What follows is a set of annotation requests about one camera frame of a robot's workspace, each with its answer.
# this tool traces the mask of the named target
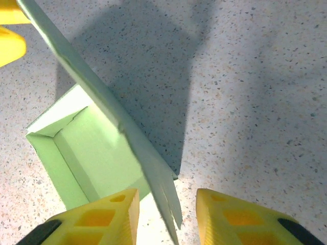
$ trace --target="yellow plastic object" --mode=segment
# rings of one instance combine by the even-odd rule
[[[277,219],[292,217],[213,190],[198,189],[201,245],[302,245]]]
[[[0,25],[28,24],[16,0],[0,0]]]
[[[21,58],[25,53],[25,39],[0,26],[0,67]]]
[[[138,190],[126,189],[53,216],[62,224],[42,245],[136,244],[138,215]]]

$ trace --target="green cardboard box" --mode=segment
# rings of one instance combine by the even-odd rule
[[[61,65],[76,81],[29,127],[35,148],[67,209],[129,187],[150,191],[168,232],[178,239],[182,214],[177,176],[108,87],[33,0],[17,1]]]

